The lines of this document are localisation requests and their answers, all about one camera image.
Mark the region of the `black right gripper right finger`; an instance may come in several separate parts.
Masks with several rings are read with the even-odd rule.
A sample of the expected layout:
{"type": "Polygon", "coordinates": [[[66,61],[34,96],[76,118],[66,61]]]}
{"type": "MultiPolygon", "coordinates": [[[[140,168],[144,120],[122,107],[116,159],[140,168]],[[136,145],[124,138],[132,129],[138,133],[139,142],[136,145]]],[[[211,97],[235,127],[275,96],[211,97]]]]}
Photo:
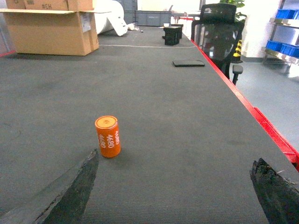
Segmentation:
{"type": "Polygon", "coordinates": [[[299,222],[299,189],[283,178],[263,158],[249,172],[258,201],[270,224],[299,222]]]}

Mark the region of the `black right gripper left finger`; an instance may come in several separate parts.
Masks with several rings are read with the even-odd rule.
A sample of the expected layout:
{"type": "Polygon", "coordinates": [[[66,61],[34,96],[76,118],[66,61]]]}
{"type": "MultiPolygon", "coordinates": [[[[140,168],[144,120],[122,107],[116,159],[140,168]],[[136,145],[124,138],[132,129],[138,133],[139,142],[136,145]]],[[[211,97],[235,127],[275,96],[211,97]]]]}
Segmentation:
{"type": "Polygon", "coordinates": [[[2,224],[79,224],[99,164],[98,150],[73,166],[22,206],[0,218],[2,224]]]}

